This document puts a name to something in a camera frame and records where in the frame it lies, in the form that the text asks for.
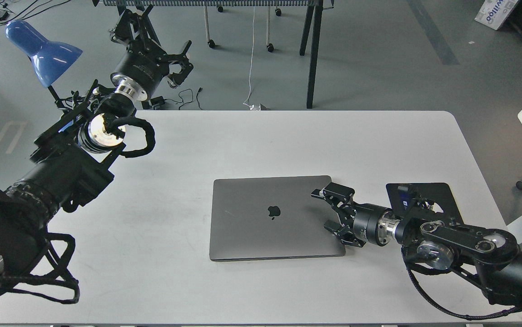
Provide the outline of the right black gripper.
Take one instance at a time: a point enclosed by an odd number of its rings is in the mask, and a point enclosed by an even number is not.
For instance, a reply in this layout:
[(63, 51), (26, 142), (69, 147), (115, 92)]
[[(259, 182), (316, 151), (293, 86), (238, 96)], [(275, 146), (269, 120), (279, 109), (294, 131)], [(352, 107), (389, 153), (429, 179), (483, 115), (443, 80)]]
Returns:
[(324, 228), (334, 234), (344, 246), (364, 247), (365, 242), (385, 246), (392, 239), (400, 223), (392, 209), (372, 203), (356, 203), (353, 188), (329, 183), (322, 189), (315, 189), (311, 197), (323, 199), (338, 214), (340, 223), (353, 223), (353, 231), (348, 226), (327, 220)]

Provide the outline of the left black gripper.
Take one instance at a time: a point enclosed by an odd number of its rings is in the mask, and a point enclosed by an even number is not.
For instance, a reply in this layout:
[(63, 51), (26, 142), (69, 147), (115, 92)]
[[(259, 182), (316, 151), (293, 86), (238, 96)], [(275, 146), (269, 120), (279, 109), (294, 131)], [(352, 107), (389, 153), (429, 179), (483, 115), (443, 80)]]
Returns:
[[(119, 20), (115, 27), (109, 30), (110, 40), (113, 43), (128, 46), (139, 37), (146, 51), (151, 49), (150, 41), (161, 46), (149, 18), (149, 13), (153, 10), (153, 7), (137, 7), (136, 9), (139, 9), (141, 13), (132, 12), (126, 7), (118, 7), (117, 9)], [(136, 101), (151, 99), (165, 77), (171, 88), (177, 88), (194, 69), (194, 65), (190, 63), (187, 56), (191, 45), (192, 41), (188, 40), (180, 54), (164, 54), (162, 60), (167, 62), (167, 65), (154, 62), (151, 58), (139, 52), (128, 50), (111, 74), (111, 82), (120, 90), (131, 89), (128, 95)], [(180, 71), (170, 73), (168, 66), (174, 64), (180, 66)]]

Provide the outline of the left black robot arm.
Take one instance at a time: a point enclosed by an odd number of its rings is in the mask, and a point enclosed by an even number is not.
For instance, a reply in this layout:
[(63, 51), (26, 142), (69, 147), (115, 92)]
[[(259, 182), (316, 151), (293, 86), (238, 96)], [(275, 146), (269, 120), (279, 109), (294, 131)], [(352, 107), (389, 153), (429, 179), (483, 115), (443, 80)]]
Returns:
[(85, 95), (55, 98), (60, 120), (35, 140), (35, 167), (6, 190), (0, 189), (0, 296), (25, 294), (20, 283), (69, 288), (74, 304), (79, 282), (68, 271), (75, 240), (51, 233), (48, 223), (63, 209), (73, 213), (95, 199), (113, 181), (110, 166), (118, 157), (142, 157), (153, 151), (154, 128), (135, 115), (135, 102), (151, 103), (161, 81), (182, 84), (193, 70), (187, 51), (167, 53), (149, 19), (157, 0), (108, 0), (119, 11), (111, 41), (126, 52), (110, 79), (113, 88), (93, 81)]

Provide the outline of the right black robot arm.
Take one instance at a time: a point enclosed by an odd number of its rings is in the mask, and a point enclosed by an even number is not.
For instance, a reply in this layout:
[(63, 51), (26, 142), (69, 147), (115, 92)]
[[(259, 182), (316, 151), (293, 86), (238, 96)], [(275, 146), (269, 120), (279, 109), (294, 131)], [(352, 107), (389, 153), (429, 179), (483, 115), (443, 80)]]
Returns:
[[(400, 244), (413, 286), (439, 311), (469, 321), (522, 312), (522, 251), (513, 234), (464, 223), (448, 184), (388, 183), (386, 191), (389, 208), (357, 203), (354, 189), (333, 182), (311, 195), (338, 214), (339, 219), (326, 221), (324, 228), (343, 245), (383, 247), (390, 240)], [(509, 309), (489, 315), (456, 314), (431, 299), (414, 272), (455, 273), (479, 288), (489, 304)]]

